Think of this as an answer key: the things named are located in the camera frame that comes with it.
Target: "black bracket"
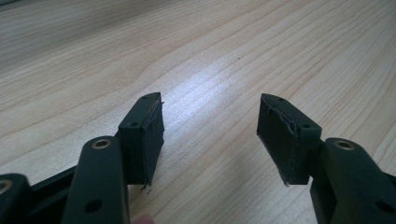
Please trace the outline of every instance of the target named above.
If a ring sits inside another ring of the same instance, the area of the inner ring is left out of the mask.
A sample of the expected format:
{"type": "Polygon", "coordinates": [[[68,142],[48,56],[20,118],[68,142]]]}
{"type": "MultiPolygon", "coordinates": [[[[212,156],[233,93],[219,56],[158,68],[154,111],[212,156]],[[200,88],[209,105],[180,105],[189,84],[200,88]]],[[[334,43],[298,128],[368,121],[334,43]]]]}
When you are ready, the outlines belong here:
{"type": "Polygon", "coordinates": [[[396,223],[396,181],[358,144],[320,140],[321,128],[294,105],[263,94],[257,135],[286,185],[314,178],[311,197],[319,224],[396,223]]]}
{"type": "Polygon", "coordinates": [[[127,185],[152,184],[163,145],[159,92],[137,100],[113,136],[88,141],[76,167],[30,187],[0,175],[0,224],[129,223],[127,185]]]}

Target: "table surface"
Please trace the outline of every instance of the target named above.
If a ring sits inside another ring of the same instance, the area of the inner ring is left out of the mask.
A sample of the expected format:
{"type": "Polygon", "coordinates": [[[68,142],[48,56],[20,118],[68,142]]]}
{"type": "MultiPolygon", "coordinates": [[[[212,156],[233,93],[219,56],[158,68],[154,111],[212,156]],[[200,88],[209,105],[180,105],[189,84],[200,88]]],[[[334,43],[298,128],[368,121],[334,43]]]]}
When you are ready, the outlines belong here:
{"type": "Polygon", "coordinates": [[[160,91],[157,223],[316,223],[256,135],[261,93],[288,99],[396,175],[396,2],[22,0],[0,7],[0,173],[31,184],[112,135],[160,91]]]}

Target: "wooden table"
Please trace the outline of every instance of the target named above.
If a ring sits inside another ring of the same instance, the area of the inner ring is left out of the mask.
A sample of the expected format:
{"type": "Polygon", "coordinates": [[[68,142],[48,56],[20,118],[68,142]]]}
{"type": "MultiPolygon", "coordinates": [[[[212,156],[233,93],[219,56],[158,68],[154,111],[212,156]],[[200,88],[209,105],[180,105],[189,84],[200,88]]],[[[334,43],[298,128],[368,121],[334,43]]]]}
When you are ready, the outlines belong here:
{"type": "Polygon", "coordinates": [[[256,135],[280,95],[396,175],[395,1],[22,0],[0,7],[0,173],[31,184],[163,94],[165,144],[133,218],[316,223],[256,135]]]}

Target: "metal rivet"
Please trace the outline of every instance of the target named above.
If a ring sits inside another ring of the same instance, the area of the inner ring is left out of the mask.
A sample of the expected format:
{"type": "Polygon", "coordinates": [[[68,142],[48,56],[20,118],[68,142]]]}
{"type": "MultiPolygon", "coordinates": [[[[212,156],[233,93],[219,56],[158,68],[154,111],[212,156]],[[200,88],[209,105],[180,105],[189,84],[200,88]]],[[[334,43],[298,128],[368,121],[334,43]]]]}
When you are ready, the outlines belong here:
{"type": "Polygon", "coordinates": [[[8,179],[0,180],[0,194],[6,192],[12,187],[12,181],[8,179]]]}
{"type": "Polygon", "coordinates": [[[109,147],[111,145],[111,141],[109,139],[99,139],[92,143],[92,147],[94,149],[102,149],[109,147]]]}
{"type": "Polygon", "coordinates": [[[342,140],[337,140],[334,142],[334,144],[337,147],[340,147],[341,149],[344,150],[353,150],[355,149],[355,147],[353,145],[351,145],[350,143],[346,142],[346,141],[342,141],[342,140]]]}

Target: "black plastic piece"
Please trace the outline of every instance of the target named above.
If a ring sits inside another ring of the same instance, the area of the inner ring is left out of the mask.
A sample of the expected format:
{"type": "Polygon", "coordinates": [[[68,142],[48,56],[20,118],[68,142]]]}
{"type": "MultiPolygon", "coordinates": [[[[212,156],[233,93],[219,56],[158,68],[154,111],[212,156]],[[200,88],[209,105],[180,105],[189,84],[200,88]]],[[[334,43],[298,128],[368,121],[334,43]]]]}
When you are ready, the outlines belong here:
{"type": "Polygon", "coordinates": [[[33,207],[29,223],[61,223],[76,167],[69,168],[32,186],[33,207]]]}
{"type": "Polygon", "coordinates": [[[163,102],[159,92],[140,97],[121,122],[125,178],[130,185],[151,185],[163,146],[163,102]]]}
{"type": "Polygon", "coordinates": [[[24,175],[0,175],[0,224],[23,223],[31,205],[29,182],[24,175]]]}
{"type": "Polygon", "coordinates": [[[62,223],[126,224],[127,203],[119,140],[92,139],[81,151],[62,223]]]}
{"type": "Polygon", "coordinates": [[[319,158],[336,200],[330,223],[396,223],[396,190],[361,146],[329,138],[319,158]]]}
{"type": "Polygon", "coordinates": [[[308,183],[308,156],[321,143],[320,126],[285,99],[263,94],[257,135],[286,185],[308,183]]]}

